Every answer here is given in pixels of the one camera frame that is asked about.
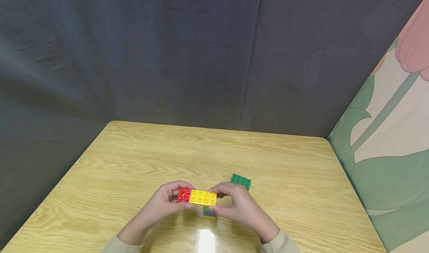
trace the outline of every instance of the green stem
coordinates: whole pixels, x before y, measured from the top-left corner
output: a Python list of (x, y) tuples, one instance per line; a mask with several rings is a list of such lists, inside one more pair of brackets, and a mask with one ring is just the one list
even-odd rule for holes
[(405, 79), (404, 83), (396, 90), (392, 98), (387, 102), (386, 106), (381, 109), (381, 112), (376, 116), (376, 118), (371, 122), (368, 128), (362, 133), (358, 140), (353, 143), (351, 148), (353, 151), (357, 151), (362, 144), (378, 129), (378, 127), (386, 120), (389, 114), (395, 109), (395, 107), (400, 103), (402, 98), (408, 92), (410, 87), (414, 84), (415, 80), (419, 77), (420, 72), (410, 73), (410, 75)]

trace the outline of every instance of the pink flower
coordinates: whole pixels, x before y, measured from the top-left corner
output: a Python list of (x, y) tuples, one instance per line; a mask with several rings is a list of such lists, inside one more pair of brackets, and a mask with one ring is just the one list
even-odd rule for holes
[(429, 81), (429, 2), (423, 0), (400, 35), (396, 59), (404, 71), (420, 72)]

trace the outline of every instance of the red lego brick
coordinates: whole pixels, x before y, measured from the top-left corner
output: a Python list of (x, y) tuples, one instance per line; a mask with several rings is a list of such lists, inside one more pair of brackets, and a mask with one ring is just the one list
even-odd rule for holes
[(191, 190), (189, 189), (179, 189), (179, 194), (177, 195), (177, 202), (189, 202), (189, 197), (191, 194)]

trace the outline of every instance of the hand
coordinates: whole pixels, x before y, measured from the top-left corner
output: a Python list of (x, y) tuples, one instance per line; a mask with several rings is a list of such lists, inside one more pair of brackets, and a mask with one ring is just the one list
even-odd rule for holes
[(174, 213), (192, 208), (187, 202), (177, 203), (179, 188), (194, 186), (181, 180), (161, 185), (144, 207), (119, 232), (118, 238), (125, 244), (140, 245), (148, 231), (161, 219)]
[(230, 207), (209, 206), (215, 214), (228, 218), (238, 224), (248, 227), (258, 234), (261, 242), (266, 244), (279, 234), (279, 227), (265, 211), (255, 202), (242, 185), (222, 182), (207, 191), (217, 193), (218, 198), (231, 197)]

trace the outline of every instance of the left hand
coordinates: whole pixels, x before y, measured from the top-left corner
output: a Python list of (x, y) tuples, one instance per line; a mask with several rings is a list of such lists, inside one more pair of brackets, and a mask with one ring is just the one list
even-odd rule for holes
[(188, 202), (177, 203), (179, 188), (195, 190), (187, 182), (177, 180), (161, 185), (146, 205), (119, 232), (118, 238), (130, 245), (140, 245), (147, 232), (161, 219), (192, 208)]

